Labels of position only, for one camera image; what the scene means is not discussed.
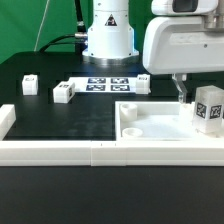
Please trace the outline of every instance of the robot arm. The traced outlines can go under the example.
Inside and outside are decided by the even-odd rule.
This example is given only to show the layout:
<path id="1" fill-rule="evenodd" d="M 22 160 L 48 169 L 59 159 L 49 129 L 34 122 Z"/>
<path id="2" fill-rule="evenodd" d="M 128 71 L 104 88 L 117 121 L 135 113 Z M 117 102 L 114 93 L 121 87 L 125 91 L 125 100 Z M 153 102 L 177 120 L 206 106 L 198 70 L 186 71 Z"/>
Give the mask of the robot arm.
<path id="1" fill-rule="evenodd" d="M 152 11 L 164 16 L 147 27 L 143 65 L 153 75 L 173 74 L 186 102 L 187 73 L 224 70 L 224 0 L 154 0 Z"/>

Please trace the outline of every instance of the white box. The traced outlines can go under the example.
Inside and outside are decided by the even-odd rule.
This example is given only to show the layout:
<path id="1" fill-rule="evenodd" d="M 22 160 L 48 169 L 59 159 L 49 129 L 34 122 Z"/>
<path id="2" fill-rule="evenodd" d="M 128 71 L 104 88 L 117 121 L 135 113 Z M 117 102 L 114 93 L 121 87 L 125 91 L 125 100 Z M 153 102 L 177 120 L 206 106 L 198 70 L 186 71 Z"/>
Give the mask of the white box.
<path id="1" fill-rule="evenodd" d="M 68 103 L 75 95 L 75 83 L 73 82 L 60 82 L 54 89 L 54 102 L 55 103 Z"/>
<path id="2" fill-rule="evenodd" d="M 203 132 L 221 129 L 224 106 L 224 90 L 215 86 L 197 88 L 193 126 Z"/>
<path id="3" fill-rule="evenodd" d="M 136 94 L 149 94 L 150 91 L 150 75 L 138 75 L 136 79 Z"/>
<path id="4" fill-rule="evenodd" d="M 22 81 L 23 95 L 37 95 L 38 77 L 37 75 L 24 75 Z"/>

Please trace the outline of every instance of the cable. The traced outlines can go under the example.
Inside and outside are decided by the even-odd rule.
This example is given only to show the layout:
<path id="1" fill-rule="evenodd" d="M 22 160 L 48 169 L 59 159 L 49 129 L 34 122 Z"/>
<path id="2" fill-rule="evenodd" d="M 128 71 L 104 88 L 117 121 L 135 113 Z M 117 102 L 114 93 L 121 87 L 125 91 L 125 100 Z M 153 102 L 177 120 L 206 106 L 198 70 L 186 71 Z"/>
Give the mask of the cable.
<path id="1" fill-rule="evenodd" d="M 50 0 L 47 0 L 46 6 L 45 6 L 45 10 L 44 10 L 44 15 L 43 15 L 43 18 L 42 18 L 42 22 L 40 24 L 39 32 L 38 32 L 38 35 L 37 35 L 34 51 L 37 51 L 37 46 L 38 46 L 38 43 L 39 43 L 40 34 L 41 34 L 41 31 L 42 31 L 42 28 L 43 28 L 43 25 L 44 25 L 44 21 L 45 21 L 47 12 L 48 12 L 49 4 L 50 4 Z"/>
<path id="2" fill-rule="evenodd" d="M 75 8 L 76 8 L 76 17 L 77 17 L 77 31 L 85 33 L 86 27 L 83 21 L 80 0 L 75 0 Z"/>
<path id="3" fill-rule="evenodd" d="M 64 36 L 57 37 L 54 40 L 50 41 L 48 44 L 44 45 L 39 51 L 44 52 L 50 45 L 53 45 L 54 43 L 56 43 L 60 40 L 64 40 L 64 39 L 67 39 L 67 38 L 74 38 L 74 37 L 75 37 L 74 34 L 67 34 L 67 35 L 64 35 Z"/>

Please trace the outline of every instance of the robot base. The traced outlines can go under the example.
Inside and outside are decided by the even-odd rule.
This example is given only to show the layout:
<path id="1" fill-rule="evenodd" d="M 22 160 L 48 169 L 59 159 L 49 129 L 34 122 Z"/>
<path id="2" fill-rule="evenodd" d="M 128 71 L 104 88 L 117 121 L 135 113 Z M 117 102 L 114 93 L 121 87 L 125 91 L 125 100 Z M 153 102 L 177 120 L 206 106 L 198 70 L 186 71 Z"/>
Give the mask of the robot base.
<path id="1" fill-rule="evenodd" d="M 98 65 L 126 65 L 133 64 L 139 61 L 139 54 L 127 57 L 127 58 L 96 58 L 87 55 L 83 55 L 83 61 Z"/>

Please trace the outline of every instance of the green screen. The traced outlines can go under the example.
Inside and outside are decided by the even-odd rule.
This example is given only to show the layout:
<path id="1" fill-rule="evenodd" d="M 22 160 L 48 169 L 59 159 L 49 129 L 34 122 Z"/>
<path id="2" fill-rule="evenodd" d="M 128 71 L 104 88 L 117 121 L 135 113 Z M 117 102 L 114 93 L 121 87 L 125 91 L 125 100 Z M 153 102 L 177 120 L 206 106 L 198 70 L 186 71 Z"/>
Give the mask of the green screen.
<path id="1" fill-rule="evenodd" d="M 0 1 L 0 63 L 17 52 L 33 51 L 47 0 Z M 81 0 L 84 22 L 92 24 L 93 0 Z M 151 0 L 130 0 L 129 21 L 135 30 L 135 48 L 142 52 L 151 13 Z M 65 34 L 76 32 L 74 0 L 50 0 L 38 48 Z M 49 51 L 74 51 L 74 46 L 54 46 Z"/>

